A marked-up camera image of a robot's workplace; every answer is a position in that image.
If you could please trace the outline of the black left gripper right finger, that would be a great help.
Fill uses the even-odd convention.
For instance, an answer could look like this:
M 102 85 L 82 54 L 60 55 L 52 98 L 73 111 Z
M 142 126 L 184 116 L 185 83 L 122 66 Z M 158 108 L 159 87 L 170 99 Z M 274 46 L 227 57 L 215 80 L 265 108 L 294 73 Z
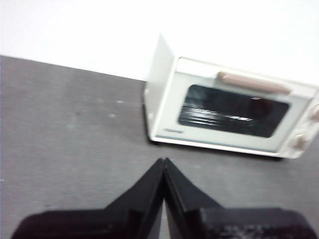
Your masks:
M 281 208 L 226 208 L 164 159 L 164 199 L 170 235 L 179 239 L 315 239 L 299 212 Z

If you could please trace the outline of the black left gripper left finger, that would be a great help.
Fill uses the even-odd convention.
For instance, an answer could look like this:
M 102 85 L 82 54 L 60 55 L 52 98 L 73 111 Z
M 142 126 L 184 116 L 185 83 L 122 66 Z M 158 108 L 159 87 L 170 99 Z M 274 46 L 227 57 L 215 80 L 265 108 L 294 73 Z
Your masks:
M 146 239 L 163 202 L 164 160 L 158 159 L 103 209 L 46 211 L 21 221 L 14 239 Z

